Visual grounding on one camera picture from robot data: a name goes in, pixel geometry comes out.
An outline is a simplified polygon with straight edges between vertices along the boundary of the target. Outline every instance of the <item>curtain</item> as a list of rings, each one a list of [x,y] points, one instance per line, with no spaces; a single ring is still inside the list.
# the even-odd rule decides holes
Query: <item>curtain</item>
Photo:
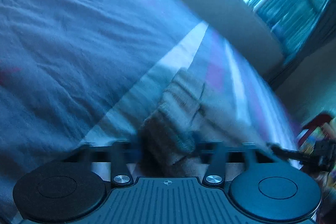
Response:
[[[276,68],[265,79],[276,90],[309,55],[336,37],[336,0],[326,0],[320,15],[311,27],[311,33],[295,58]]]
[[[325,0],[264,0],[256,10],[281,42],[285,57],[304,46]]]

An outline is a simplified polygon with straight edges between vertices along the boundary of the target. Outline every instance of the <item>screw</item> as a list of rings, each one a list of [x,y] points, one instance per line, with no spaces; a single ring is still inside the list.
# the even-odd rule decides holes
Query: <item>screw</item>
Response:
[[[130,182],[131,179],[129,178],[129,176],[126,176],[126,175],[118,175],[118,176],[115,176],[113,180],[116,183],[124,184],[124,183]]]
[[[207,182],[211,183],[211,184],[215,184],[215,183],[220,183],[222,182],[222,178],[220,176],[217,175],[210,175],[207,176],[205,179]]]

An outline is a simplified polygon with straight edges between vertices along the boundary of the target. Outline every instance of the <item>blue bedspread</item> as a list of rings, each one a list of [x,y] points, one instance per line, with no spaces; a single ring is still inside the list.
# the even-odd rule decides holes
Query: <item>blue bedspread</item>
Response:
[[[135,134],[178,69],[227,95],[237,120],[295,148],[263,80],[179,0],[0,0],[0,215],[12,189],[81,142]]]

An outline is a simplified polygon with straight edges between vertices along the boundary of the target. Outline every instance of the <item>bed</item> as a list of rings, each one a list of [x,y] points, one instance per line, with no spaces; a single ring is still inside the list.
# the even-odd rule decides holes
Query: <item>bed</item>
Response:
[[[296,149],[270,88],[179,0],[0,0],[0,215],[25,173],[81,143],[137,134],[180,68],[223,94],[238,121]]]

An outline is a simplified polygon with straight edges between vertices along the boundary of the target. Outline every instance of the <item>wall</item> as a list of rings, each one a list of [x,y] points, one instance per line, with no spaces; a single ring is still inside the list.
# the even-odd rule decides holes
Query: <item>wall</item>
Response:
[[[261,74],[282,63],[279,43],[242,0],[182,0],[226,37]]]
[[[307,57],[276,90],[292,117],[306,124],[320,112],[336,116],[336,39]]]

